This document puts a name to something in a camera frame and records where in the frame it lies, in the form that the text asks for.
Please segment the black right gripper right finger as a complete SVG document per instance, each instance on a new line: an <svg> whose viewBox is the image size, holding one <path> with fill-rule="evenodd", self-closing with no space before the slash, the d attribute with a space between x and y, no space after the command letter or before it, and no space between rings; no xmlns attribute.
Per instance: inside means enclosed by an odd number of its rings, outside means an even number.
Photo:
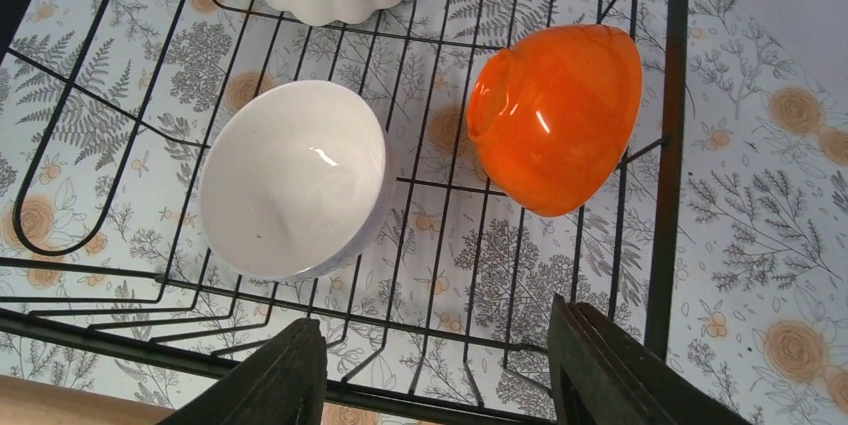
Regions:
<svg viewBox="0 0 848 425"><path fill-rule="evenodd" d="M592 305L552 302L547 339L560 424L744 424Z"/></svg>

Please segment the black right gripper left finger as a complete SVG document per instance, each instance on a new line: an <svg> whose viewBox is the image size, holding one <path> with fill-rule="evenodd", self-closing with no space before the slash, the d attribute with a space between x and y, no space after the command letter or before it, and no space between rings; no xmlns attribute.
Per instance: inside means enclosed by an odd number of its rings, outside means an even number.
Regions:
<svg viewBox="0 0 848 425"><path fill-rule="evenodd" d="M326 340L316 320L287 326L163 424L319 424Z"/></svg>

